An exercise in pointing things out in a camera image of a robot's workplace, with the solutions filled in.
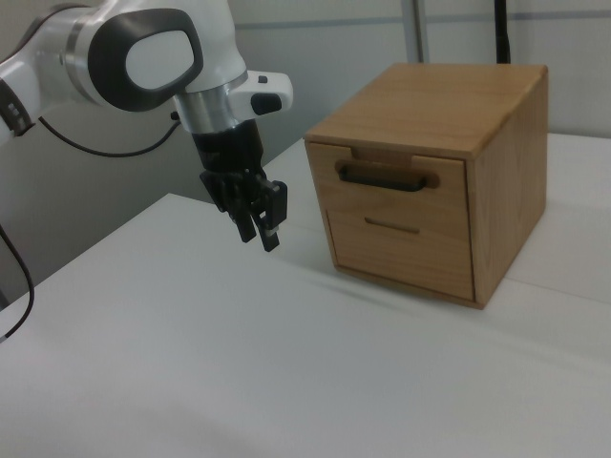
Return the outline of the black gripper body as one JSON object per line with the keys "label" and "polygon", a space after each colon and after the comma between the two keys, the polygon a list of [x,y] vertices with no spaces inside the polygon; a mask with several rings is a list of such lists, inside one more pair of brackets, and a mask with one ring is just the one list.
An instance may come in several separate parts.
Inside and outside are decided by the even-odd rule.
{"label": "black gripper body", "polygon": [[192,134],[192,138],[206,171],[265,175],[263,144],[255,121],[245,121],[218,133]]}

